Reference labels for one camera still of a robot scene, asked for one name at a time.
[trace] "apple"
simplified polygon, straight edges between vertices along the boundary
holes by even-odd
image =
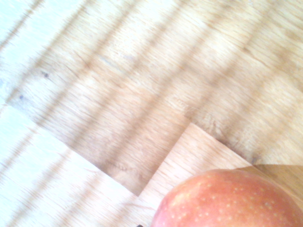
[[[216,169],[173,188],[151,227],[303,227],[303,212],[279,186],[258,175]]]

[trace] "wooden table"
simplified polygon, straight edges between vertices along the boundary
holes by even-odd
[[[301,1],[0,11],[2,224],[148,225],[213,168],[257,172],[303,208]]]

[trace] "wood grain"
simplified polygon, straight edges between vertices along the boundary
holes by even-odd
[[[2,226],[148,226],[166,193],[192,175],[210,169],[241,168],[264,176],[190,124],[137,197],[21,112],[3,101],[1,104]],[[32,135],[28,145],[7,166],[17,144],[28,135]],[[303,208],[302,200],[294,199]]]
[[[15,4],[0,97],[131,192],[191,121],[302,198],[300,1]]]

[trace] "apple skin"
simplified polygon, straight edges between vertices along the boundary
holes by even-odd
[[[255,174],[216,169],[173,188],[151,227],[303,227],[303,212],[280,187]]]

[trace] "wooden surface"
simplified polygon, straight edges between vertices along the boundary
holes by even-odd
[[[134,195],[195,124],[303,199],[301,1],[13,0],[0,13],[0,98]],[[8,169],[35,135],[11,142]]]
[[[166,193],[192,175],[218,168],[263,175],[189,124],[136,196],[12,107],[2,111],[0,129],[0,226],[146,227]],[[287,192],[303,209],[303,200]]]

